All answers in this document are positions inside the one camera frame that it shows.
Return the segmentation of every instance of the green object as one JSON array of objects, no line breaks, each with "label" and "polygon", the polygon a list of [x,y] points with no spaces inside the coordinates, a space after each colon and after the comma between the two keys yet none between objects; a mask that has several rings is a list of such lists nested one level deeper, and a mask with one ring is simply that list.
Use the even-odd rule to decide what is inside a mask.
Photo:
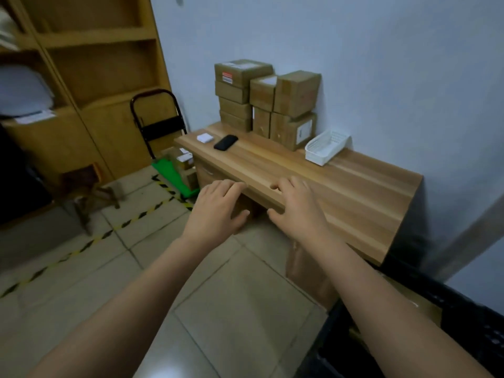
[{"label": "green object", "polygon": [[152,162],[152,167],[154,167],[163,177],[165,177],[173,186],[180,191],[180,194],[185,197],[193,197],[199,194],[200,189],[189,190],[187,186],[182,183],[180,175],[173,168],[173,164],[167,159],[159,159]]}]

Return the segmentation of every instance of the black smartphone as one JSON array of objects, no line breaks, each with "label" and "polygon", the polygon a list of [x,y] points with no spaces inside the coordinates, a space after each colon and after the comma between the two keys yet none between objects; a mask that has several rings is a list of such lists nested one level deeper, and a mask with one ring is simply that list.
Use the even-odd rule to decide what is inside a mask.
[{"label": "black smartphone", "polygon": [[215,145],[214,148],[216,150],[220,151],[226,151],[229,149],[233,143],[235,143],[238,140],[238,137],[235,135],[226,135],[224,138],[222,138],[220,141],[218,141]]}]

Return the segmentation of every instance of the small wooden stool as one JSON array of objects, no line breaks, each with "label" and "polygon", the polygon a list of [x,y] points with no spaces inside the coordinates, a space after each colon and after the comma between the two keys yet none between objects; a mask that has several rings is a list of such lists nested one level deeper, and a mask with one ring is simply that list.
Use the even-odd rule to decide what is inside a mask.
[{"label": "small wooden stool", "polygon": [[89,214],[96,200],[110,202],[119,209],[119,201],[110,187],[100,187],[102,176],[96,163],[61,174],[61,192],[63,196],[74,199],[74,207],[81,222],[82,228],[91,236],[89,229]]}]

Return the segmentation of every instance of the forearm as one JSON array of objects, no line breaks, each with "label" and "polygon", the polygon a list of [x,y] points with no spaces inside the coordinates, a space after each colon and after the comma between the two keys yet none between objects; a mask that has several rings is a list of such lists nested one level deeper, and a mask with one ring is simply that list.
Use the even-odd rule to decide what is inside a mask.
[{"label": "forearm", "polygon": [[490,376],[335,235],[304,246],[331,279],[388,378]]},{"label": "forearm", "polygon": [[173,241],[151,267],[80,324],[29,376],[133,376],[173,300],[208,251],[186,239]]}]

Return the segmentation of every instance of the white plastic basket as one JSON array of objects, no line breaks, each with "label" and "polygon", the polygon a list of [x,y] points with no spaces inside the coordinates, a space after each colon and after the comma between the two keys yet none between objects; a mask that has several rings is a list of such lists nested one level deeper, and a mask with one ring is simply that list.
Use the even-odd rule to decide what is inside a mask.
[{"label": "white plastic basket", "polygon": [[316,136],[304,147],[306,160],[323,166],[338,152],[343,150],[350,135],[327,130]]}]

